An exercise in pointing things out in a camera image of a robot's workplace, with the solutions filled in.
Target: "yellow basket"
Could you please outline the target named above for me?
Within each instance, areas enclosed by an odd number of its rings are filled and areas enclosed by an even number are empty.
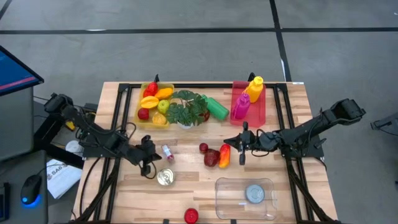
[[[152,109],[149,109],[149,119],[148,119],[148,120],[141,120],[141,119],[138,118],[138,115],[137,115],[137,114],[138,114],[138,111],[141,109],[141,104],[140,104],[140,102],[141,102],[141,100],[143,99],[142,96],[143,96],[143,94],[144,94],[145,89],[147,88],[147,86],[148,86],[149,84],[150,84],[150,83],[143,83],[143,84],[141,85],[141,92],[139,93],[139,100],[138,100],[138,104],[137,104],[137,108],[136,108],[136,113],[134,114],[133,121],[134,121],[134,123],[135,123],[136,125],[138,125],[138,126],[140,126],[140,127],[144,127],[144,128],[146,128],[146,127],[148,127],[148,128],[168,128],[168,127],[170,126],[170,123],[169,123],[169,122],[167,122],[166,124],[154,124],[154,123],[152,123],[152,117],[153,117],[154,114],[156,113],[157,107],[152,108]],[[173,92],[174,92],[174,85],[173,85],[173,84],[161,83],[161,82],[158,82],[158,83],[157,83],[157,89],[158,89],[158,90],[164,89],[164,88],[171,88],[171,89],[173,89]]]

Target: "pink bottle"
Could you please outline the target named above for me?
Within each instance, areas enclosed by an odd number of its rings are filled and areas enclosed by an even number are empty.
[[[248,113],[249,107],[250,107],[250,96],[246,93],[242,93],[241,96],[235,102],[235,106],[231,113],[232,118],[243,119]]]

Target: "potted plant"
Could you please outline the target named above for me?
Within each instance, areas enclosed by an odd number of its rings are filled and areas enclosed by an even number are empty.
[[[207,103],[198,93],[180,90],[173,93],[172,99],[180,99],[181,104],[170,104],[166,112],[170,124],[177,123],[181,128],[188,129],[205,121],[203,114],[207,112]]]

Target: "green plastic bottle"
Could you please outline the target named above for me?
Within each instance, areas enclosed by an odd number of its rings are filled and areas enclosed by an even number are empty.
[[[229,114],[229,110],[227,108],[225,108],[223,105],[221,105],[219,102],[211,97],[207,98],[206,95],[202,95],[201,97],[205,99],[207,103],[207,109],[214,117],[222,121],[225,120],[225,118]]]

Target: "gray floor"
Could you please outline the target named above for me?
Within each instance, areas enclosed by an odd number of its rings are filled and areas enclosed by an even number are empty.
[[[276,0],[282,27],[398,27],[393,0]],[[13,0],[0,30],[273,27],[268,1]],[[345,223],[398,223],[398,138],[369,123],[398,111],[398,33],[284,33],[293,81],[314,115],[336,100],[365,108],[362,122],[323,134],[328,177]],[[35,95],[97,102],[104,81],[283,81],[274,33],[0,35],[0,44],[44,77]],[[65,222],[76,189],[50,206]]]

